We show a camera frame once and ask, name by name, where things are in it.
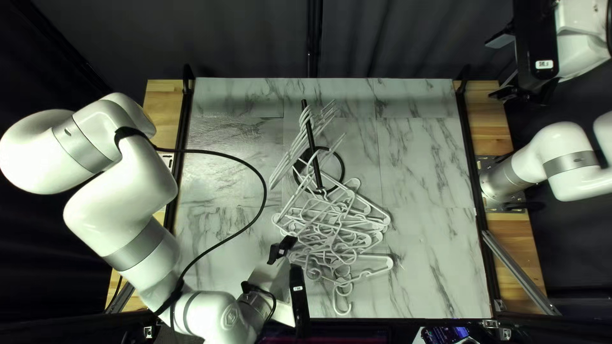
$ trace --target barcode sticker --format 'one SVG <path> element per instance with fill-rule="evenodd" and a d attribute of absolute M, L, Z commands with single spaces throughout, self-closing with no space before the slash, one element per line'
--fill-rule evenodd
<path fill-rule="evenodd" d="M 553 60 L 541 60 L 535 62 L 535 69 L 551 69 L 553 68 Z"/>

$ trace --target marble tile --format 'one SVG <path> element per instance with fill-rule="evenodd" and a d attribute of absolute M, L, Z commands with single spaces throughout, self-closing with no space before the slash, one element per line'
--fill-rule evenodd
<path fill-rule="evenodd" d="M 381 83 L 376 79 L 238 81 L 200 81 L 208 93 L 199 91 L 196 83 L 200 100 L 194 100 L 188 148 L 240 157 L 260 170 L 267 182 L 297 133 L 300 100 L 306 98 L 317 109 L 335 98 L 340 113 L 317 144 L 329 146 L 346 132 L 338 149 L 346 165 L 345 178 L 358 177 L 360 194 L 392 216 L 393 226 L 374 252 L 390 255 L 395 267 L 390 274 L 355 284 L 349 296 L 353 310 L 343 318 L 491 316 L 461 127 L 452 118 L 457 111 L 454 98 L 445 100 L 441 91 L 448 81 L 395 85 L 387 79 Z M 408 91 L 400 86 L 410 90 L 416 105 L 403 103 Z M 274 99 L 278 92 L 283 95 L 280 112 Z M 249 94 L 268 96 L 254 100 Z M 438 104 L 430 97 L 438 97 Z M 250 110 L 238 109 L 239 102 Z M 441 105 L 445 102 L 452 108 Z M 270 114 L 284 118 L 262 118 Z M 335 159 L 323 170 L 336 175 Z M 275 188 L 253 228 L 200 261 L 185 281 L 197 289 L 240 295 L 240 282 L 267 259 L 270 245 L 282 239 L 271 217 L 295 187 L 288 180 Z M 261 194 L 258 178 L 246 167 L 221 157 L 187 154 L 176 221 L 182 252 L 179 267 L 248 223 Z M 313 318 L 338 317 L 330 290 L 329 285 L 307 280 Z"/>
<path fill-rule="evenodd" d="M 450 79 L 371 79 L 378 118 L 459 118 Z"/>
<path fill-rule="evenodd" d="M 458 119 L 388 118 L 376 124 L 382 206 L 474 206 Z"/>
<path fill-rule="evenodd" d="M 491 316 L 472 209 L 413 204 L 389 209 L 393 227 L 373 252 L 394 259 L 390 274 L 354 285 L 353 309 L 337 316 L 330 286 L 307 281 L 313 318 L 482 318 Z"/>
<path fill-rule="evenodd" d="M 197 78 L 192 116 L 283 117 L 284 80 Z"/>
<path fill-rule="evenodd" d="M 297 135 L 297 121 L 288 125 L 285 119 L 283 124 L 283 141 L 285 149 L 291 144 Z M 375 204 L 382 203 L 381 176 L 378 158 L 378 134 L 376 132 L 376 121 L 374 119 L 348 119 L 335 118 L 316 140 L 318 146 L 329 147 L 340 135 L 346 134 L 344 140 L 337 149 L 338 155 L 345 165 L 345 181 L 349 178 L 359 178 L 361 188 L 359 194 Z M 332 157 L 325 165 L 321 166 L 327 174 L 340 177 L 340 164 Z M 289 174 L 282 182 L 283 204 L 297 190 L 297 184 Z M 307 199 L 302 195 L 296 205 L 303 205 Z"/>
<path fill-rule="evenodd" d="M 208 149 L 243 159 L 267 183 L 283 154 L 283 120 L 194 116 L 187 148 Z M 186 155 L 180 190 L 180 206 L 258 208 L 261 205 L 262 186 L 257 175 L 246 166 L 213 155 Z M 267 204 L 280 204 L 280 195 L 280 190 L 271 191 Z"/>
<path fill-rule="evenodd" d="M 258 210 L 180 206 L 176 218 L 181 248 L 178 268 L 182 270 L 200 253 L 240 230 Z M 270 245 L 283 239 L 271 225 L 272 214 L 278 211 L 279 206 L 265 208 L 251 228 L 200 259 L 185 275 L 185 283 L 197 290 L 227 291 L 239 297 L 240 283 L 248 279 L 257 264 L 267 261 Z"/>
<path fill-rule="evenodd" d="M 285 113 L 299 116 L 302 99 L 319 111 L 332 99 L 340 118 L 374 118 L 374 92 L 369 79 L 286 79 Z"/>

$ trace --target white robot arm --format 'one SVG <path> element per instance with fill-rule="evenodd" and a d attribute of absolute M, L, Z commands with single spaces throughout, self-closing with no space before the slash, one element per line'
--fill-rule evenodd
<path fill-rule="evenodd" d="M 612 112 L 599 116 L 593 129 L 612 163 Z M 584 130 L 572 122 L 544 127 L 527 146 L 480 174 L 483 193 L 498 202 L 545 180 L 560 201 L 612 192 L 612 168 L 601 168 Z"/>
<path fill-rule="evenodd" d="M 17 187 L 39 194 L 71 189 L 105 171 L 69 200 L 64 220 L 155 311 L 177 285 L 179 248 L 152 214 L 177 195 L 177 185 L 147 138 L 123 135 L 130 128 L 155 134 L 142 109 L 119 93 L 76 113 L 42 111 L 4 134 L 0 170 Z M 283 260 L 275 265 L 288 266 Z M 211 343 L 253 343 L 271 306 L 266 297 L 248 294 L 238 303 L 229 293 L 184 285 L 174 303 L 175 328 Z M 170 308 L 159 317 L 170 324 Z"/>

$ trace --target black backdrop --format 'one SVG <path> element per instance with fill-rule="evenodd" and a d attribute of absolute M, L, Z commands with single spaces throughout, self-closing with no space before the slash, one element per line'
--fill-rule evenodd
<path fill-rule="evenodd" d="M 77 110 L 108 92 L 27 3 L 0 1 L 0 132 L 49 108 Z M 26 193 L 0 177 L 0 321 L 100 312 L 110 268 L 64 225 L 74 191 Z"/>
<path fill-rule="evenodd" d="M 142 101 L 148 78 L 306 76 L 307 2 L 34 0 L 117 91 Z M 483 43 L 511 0 L 325 0 L 320 77 L 497 79 L 513 59 Z"/>

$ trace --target gray marble veining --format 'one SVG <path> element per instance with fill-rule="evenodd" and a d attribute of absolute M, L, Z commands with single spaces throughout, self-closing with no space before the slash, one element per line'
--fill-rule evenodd
<path fill-rule="evenodd" d="M 458 119 L 387 118 L 376 124 L 382 206 L 474 206 Z"/>
<path fill-rule="evenodd" d="M 339 118 L 374 118 L 374 93 L 370 79 L 285 79 L 286 113 L 302 112 L 301 100 L 315 111 L 333 99 Z"/>
<path fill-rule="evenodd" d="M 197 78 L 192 113 L 207 117 L 283 117 L 284 79 Z"/>
<path fill-rule="evenodd" d="M 450 79 L 371 79 L 378 118 L 458 118 Z"/>
<path fill-rule="evenodd" d="M 300 100 L 307 99 L 317 111 L 335 98 L 338 116 L 317 144 L 329 146 L 346 133 L 338 149 L 345 178 L 359 178 L 359 193 L 391 214 L 393 226 L 375 252 L 395 261 L 390 274 L 355 284 L 349 297 L 353 310 L 345 318 L 489 317 L 451 87 L 449 80 L 198 79 L 188 147 L 236 155 L 267 181 L 297 133 Z M 337 175 L 338 167 L 331 158 L 323 170 Z M 247 168 L 199 154 L 187 155 L 180 188 L 177 268 L 248 223 L 262 195 L 258 178 Z M 186 282 L 240 295 L 240 282 L 282 239 L 271 216 L 295 188 L 293 179 L 285 178 L 255 226 L 196 264 Z M 338 317 L 330 286 L 308 280 L 307 293 L 312 317 Z M 346 308 L 344 300 L 339 304 Z"/>
<path fill-rule="evenodd" d="M 200 253 L 244 227 L 258 210 L 182 204 L 176 220 L 181 247 L 179 268 L 182 270 Z M 240 296 L 240 283 L 248 279 L 256 264 L 267 261 L 270 245 L 283 239 L 271 228 L 272 214 L 278 211 L 279 206 L 265 208 L 246 232 L 199 260 L 185 275 L 185 283 L 199 290 L 222 290 Z"/>
<path fill-rule="evenodd" d="M 187 148 L 208 149 L 243 159 L 267 182 L 283 154 L 283 120 L 193 116 Z M 261 204 L 262 186 L 257 175 L 246 166 L 213 155 L 186 155 L 181 190 L 181 206 L 190 203 L 208 207 L 259 207 Z M 280 190 L 268 194 L 267 204 L 280 204 Z"/>

